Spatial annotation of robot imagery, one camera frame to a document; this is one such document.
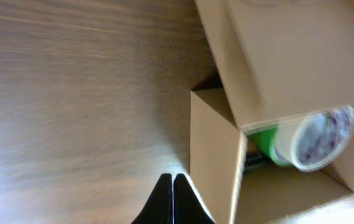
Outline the cardboard box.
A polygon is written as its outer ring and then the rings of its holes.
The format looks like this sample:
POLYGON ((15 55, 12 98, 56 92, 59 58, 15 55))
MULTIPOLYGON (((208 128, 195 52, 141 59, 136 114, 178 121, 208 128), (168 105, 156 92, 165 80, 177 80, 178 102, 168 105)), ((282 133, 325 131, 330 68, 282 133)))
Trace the cardboard box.
POLYGON ((191 93, 190 176, 216 223, 354 223, 354 135, 313 172, 269 162, 248 136, 354 107, 354 1, 198 1, 222 81, 191 93))

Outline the black ballpoint pen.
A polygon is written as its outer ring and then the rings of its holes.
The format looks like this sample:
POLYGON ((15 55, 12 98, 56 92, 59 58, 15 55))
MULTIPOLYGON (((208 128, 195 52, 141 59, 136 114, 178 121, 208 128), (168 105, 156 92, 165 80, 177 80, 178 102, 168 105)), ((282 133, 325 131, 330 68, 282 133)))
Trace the black ballpoint pen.
POLYGON ((259 169, 268 162, 269 158, 265 154, 248 154, 245 160, 244 172, 259 169))

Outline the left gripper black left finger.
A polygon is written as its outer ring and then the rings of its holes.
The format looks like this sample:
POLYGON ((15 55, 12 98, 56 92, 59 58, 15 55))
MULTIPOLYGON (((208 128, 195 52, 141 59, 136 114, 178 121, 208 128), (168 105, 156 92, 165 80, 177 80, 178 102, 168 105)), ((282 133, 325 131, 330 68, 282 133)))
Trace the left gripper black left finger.
POLYGON ((172 224, 172 175, 161 174, 145 205, 132 224, 172 224))

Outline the beige masking tape roll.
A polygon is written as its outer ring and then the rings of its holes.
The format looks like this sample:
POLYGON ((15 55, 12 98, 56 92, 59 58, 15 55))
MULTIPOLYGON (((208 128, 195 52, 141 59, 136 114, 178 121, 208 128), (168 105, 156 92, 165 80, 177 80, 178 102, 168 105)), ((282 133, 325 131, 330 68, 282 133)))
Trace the beige masking tape roll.
POLYGON ((278 126, 273 149, 303 172, 333 162, 354 135, 354 107, 341 106, 278 126))

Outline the green tape roll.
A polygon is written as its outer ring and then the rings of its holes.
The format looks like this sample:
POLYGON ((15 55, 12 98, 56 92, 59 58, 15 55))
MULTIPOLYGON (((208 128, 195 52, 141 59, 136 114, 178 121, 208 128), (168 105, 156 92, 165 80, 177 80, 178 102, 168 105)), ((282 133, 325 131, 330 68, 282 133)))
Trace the green tape roll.
POLYGON ((281 167, 289 167, 292 164, 282 156, 274 147, 274 140, 277 133, 277 128, 259 131, 250 134, 248 139, 261 150, 273 163, 281 167))

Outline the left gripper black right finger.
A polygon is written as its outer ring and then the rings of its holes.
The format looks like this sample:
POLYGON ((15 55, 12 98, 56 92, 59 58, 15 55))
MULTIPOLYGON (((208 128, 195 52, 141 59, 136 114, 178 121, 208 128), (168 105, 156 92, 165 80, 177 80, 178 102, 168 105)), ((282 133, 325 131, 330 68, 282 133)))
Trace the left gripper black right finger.
POLYGON ((174 180, 174 224, 215 224, 200 204, 184 174, 174 180))

